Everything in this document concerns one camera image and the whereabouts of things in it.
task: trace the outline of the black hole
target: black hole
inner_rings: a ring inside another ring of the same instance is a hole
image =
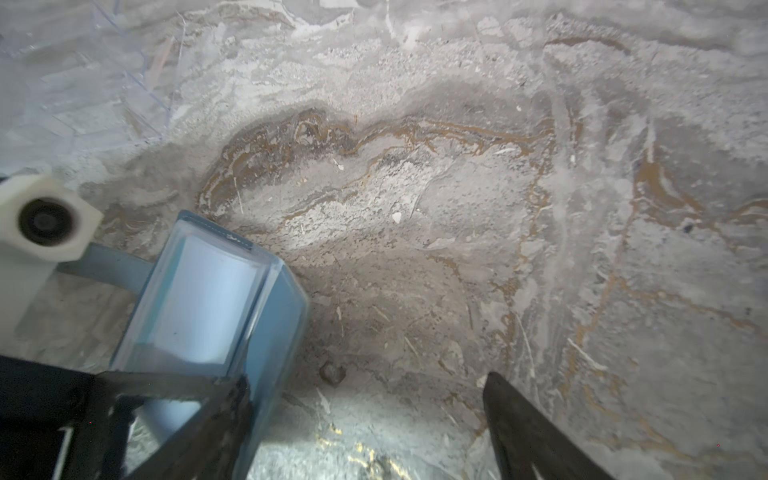
[[[74,230],[69,209],[45,198],[26,204],[18,215],[18,228],[24,237],[37,245],[51,247],[64,241]]]

